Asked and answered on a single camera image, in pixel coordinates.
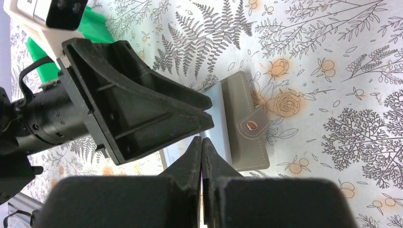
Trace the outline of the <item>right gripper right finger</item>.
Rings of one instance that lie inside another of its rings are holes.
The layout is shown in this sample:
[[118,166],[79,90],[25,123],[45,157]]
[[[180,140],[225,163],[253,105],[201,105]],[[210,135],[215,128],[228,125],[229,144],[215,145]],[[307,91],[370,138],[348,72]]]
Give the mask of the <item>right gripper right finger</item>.
[[204,223],[210,228],[355,228],[350,207],[330,180],[244,177],[204,138]]

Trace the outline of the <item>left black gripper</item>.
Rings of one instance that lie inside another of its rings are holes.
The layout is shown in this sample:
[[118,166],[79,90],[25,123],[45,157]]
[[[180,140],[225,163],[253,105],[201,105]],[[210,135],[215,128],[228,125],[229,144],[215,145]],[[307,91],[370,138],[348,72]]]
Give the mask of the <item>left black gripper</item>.
[[7,202],[44,171],[28,156],[89,134],[63,85],[56,81],[36,94],[23,78],[32,70],[52,63],[45,56],[21,71],[23,98],[11,102],[0,90],[0,202]]

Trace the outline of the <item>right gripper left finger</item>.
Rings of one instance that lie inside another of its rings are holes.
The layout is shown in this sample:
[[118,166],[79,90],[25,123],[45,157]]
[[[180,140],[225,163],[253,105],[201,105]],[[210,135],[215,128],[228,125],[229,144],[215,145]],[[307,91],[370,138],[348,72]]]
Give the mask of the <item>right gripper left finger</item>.
[[156,176],[73,176],[51,191],[36,228],[197,228],[202,139]]

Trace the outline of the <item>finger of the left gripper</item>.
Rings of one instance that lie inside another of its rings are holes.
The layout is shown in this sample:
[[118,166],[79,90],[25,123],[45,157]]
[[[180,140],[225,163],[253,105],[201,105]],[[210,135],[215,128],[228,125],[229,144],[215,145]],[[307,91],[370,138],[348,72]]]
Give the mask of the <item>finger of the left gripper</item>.
[[128,41],[94,43],[85,38],[72,38],[64,41],[62,48],[80,83],[93,94],[115,87],[148,100],[170,98],[202,111],[212,107],[208,96],[152,70]]
[[115,164],[143,158],[188,136],[211,129],[207,110],[170,98],[148,100],[119,88],[95,94],[66,71],[66,92],[99,149]]

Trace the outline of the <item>grey leather card holder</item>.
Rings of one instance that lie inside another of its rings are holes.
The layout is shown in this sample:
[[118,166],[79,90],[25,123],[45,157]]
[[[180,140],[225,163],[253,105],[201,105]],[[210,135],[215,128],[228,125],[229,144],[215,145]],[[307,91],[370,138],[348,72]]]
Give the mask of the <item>grey leather card holder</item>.
[[210,138],[218,154],[237,171],[270,167],[264,132],[270,123],[263,106],[254,104],[246,74],[239,71],[203,89],[211,99],[214,127],[198,134]]

